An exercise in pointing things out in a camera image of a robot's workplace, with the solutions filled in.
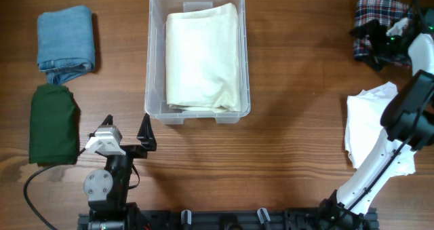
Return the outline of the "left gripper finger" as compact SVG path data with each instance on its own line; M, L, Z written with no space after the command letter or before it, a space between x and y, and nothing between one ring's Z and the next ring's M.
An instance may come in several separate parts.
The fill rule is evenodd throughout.
M107 115L104 121L100 124L101 126L111 126L113 125L113 116ZM88 134L89 137L94 137L94 132Z
M147 151L157 150L157 141L151 127L151 118L147 113L144 114L136 138L140 141L140 146L144 147Z

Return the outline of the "cream cloth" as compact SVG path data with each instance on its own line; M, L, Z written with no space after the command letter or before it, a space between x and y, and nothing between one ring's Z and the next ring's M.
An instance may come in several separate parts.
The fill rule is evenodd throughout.
M166 100L187 111L239 112L239 20L227 3L167 16Z

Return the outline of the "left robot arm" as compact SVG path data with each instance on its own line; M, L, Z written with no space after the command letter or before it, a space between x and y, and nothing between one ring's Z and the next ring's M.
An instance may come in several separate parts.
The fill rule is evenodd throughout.
M113 124L113 116L107 115L98 126L85 149L106 158L103 169L90 172L84 180L89 214L79 216L78 229L150 229L151 225L135 203L127 202L127 194L136 185L130 184L132 173L137 172L135 159L146 159L150 151L157 149L149 114L140 125L138 145L122 145L122 135Z

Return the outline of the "plaid flannel shirt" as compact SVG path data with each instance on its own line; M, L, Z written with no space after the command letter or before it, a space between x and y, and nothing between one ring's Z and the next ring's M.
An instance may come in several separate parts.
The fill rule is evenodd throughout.
M414 12L411 5L402 3L399 0L358 0L355 11L355 26L350 30L349 34L355 38L353 43L353 57L356 61L364 62L368 56L368 47L370 44L366 38L362 37L362 26L371 21L379 20L382 25L388 28L401 20L409 18L409 44L412 40L412 32L410 26L414 20Z

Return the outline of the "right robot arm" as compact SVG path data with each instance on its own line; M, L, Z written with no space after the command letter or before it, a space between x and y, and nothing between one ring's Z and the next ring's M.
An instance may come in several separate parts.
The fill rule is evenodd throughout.
M408 48L416 70L410 82L384 110L378 140L356 173L322 201L317 229L371 229L365 216L370 204L404 161L433 144L433 9L418 12L420 34Z

